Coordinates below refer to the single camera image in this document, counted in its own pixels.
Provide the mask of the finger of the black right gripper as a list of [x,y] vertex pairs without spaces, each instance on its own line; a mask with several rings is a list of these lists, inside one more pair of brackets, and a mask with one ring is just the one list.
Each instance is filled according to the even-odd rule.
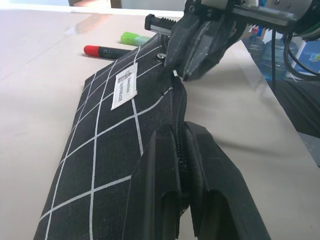
[[223,57],[235,21],[205,21],[191,38],[181,64],[184,81],[195,81],[217,65]]
[[176,70],[178,74],[193,74],[197,69],[193,65],[196,51],[197,31],[201,25],[201,18],[193,13],[186,13],[171,29],[167,44],[164,70]]

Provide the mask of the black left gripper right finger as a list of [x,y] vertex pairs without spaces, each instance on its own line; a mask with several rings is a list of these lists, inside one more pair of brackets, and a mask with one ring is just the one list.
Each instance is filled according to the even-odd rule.
[[269,240],[242,173],[198,124],[185,123],[190,210],[199,240]]

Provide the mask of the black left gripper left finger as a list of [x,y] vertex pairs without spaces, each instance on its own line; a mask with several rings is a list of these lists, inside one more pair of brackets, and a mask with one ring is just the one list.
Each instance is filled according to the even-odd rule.
[[170,125],[156,129],[130,178],[126,240],[174,240],[179,235],[181,185]]

